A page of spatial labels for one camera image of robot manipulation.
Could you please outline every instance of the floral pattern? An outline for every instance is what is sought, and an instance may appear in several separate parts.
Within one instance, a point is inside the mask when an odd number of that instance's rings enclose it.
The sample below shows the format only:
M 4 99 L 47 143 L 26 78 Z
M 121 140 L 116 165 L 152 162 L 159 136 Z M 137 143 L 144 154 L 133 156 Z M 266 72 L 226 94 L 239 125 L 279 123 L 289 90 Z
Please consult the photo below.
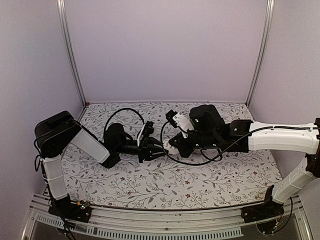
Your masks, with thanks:
M 102 139 L 107 119 L 121 108 L 137 110 L 146 121 L 154 122 L 153 137 L 160 139 L 165 114 L 174 110 L 188 116 L 190 109 L 204 103 L 104 103 L 91 104 L 81 123 Z M 252 119 L 244 104 L 214 103 L 225 122 Z M 139 117 L 121 111 L 111 123 L 121 123 L 136 138 L 142 127 Z M 172 138 L 179 130 L 167 126 L 163 138 Z M 214 156 L 215 150 L 208 150 Z M 206 161 L 199 152 L 180 161 Z M 249 153 L 227 152 L 220 162 L 189 166 L 163 156 L 153 161 L 138 162 L 134 155 L 122 154 L 111 169 L 102 167 L 86 153 L 70 145 L 62 159 L 64 180 L 71 198 L 96 205 L 134 209 L 204 209 L 234 206 L 262 201 L 268 186 L 281 180 L 270 151 Z

